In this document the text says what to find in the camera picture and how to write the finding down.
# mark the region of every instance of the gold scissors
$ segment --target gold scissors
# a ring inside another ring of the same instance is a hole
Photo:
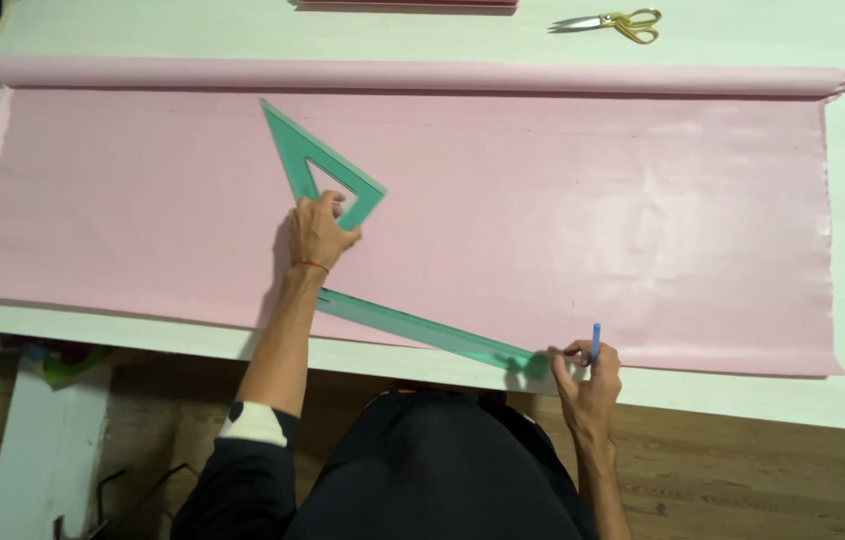
[[[633,20],[637,16],[649,16],[649,18],[642,18],[640,20]],[[608,13],[599,13],[588,17],[576,17],[574,19],[565,19],[552,23],[549,27],[550,34],[561,34],[564,32],[582,32],[584,30],[593,30],[594,28],[605,28],[613,26],[616,30],[629,38],[633,42],[640,45],[648,45],[656,41],[660,36],[659,32],[653,28],[653,25],[663,18],[663,14],[658,9],[646,7],[645,9],[638,9],[632,13],[623,14],[617,11],[610,11]],[[640,37],[640,34],[649,35],[647,38]]]

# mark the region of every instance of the wooden floor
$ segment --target wooden floor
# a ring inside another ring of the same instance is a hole
[[[174,474],[137,504],[168,469],[201,469],[212,451],[245,364],[173,357],[120,368],[112,385],[101,475],[104,511],[128,518],[111,537],[166,537],[172,512],[194,484]],[[0,431],[13,366],[0,364]],[[296,457],[300,500],[334,442],[387,380],[313,372]],[[575,468],[558,402],[512,395]],[[614,418],[618,470],[640,539],[845,539],[845,430],[620,406]]]

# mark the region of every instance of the pen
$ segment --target pen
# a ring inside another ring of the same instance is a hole
[[[602,330],[602,325],[596,323],[592,325],[592,350],[589,352],[589,366],[597,363],[599,357],[599,331]]]

